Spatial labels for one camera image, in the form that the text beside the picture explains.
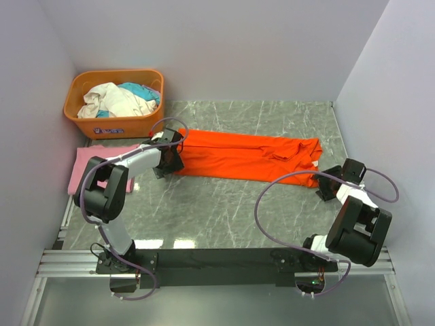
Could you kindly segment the orange t shirt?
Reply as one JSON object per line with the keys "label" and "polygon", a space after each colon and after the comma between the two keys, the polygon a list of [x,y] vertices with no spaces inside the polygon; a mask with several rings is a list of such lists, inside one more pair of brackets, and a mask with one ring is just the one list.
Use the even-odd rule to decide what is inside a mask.
{"label": "orange t shirt", "polygon": [[189,130],[180,147],[184,168],[176,173],[271,182],[296,171],[317,170],[323,153],[318,138],[295,139]]}

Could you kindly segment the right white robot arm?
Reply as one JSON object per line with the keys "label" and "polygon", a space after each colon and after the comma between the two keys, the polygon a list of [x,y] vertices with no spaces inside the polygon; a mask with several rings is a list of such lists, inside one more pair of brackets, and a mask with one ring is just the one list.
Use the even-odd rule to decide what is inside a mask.
{"label": "right white robot arm", "polygon": [[341,209],[327,235],[314,234],[303,242],[305,250],[298,254],[298,263],[304,270],[315,270],[322,263],[321,253],[327,252],[366,267],[378,260],[392,214],[369,198],[363,185],[367,171],[363,163],[347,158],[342,166],[324,171],[337,180],[314,176],[318,181],[316,194],[324,202],[337,199]]}

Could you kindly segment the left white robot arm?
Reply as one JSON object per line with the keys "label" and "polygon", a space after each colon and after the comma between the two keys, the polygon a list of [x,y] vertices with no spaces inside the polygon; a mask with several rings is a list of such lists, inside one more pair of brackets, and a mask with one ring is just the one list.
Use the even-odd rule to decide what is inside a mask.
{"label": "left white robot arm", "polygon": [[121,273],[130,272],[136,264],[135,242],[120,217],[126,199],[127,183],[147,170],[156,178],[184,168],[178,147],[184,136],[165,128],[131,151],[112,158],[93,156],[89,159],[73,196],[85,220],[97,226],[112,253],[111,264]]}

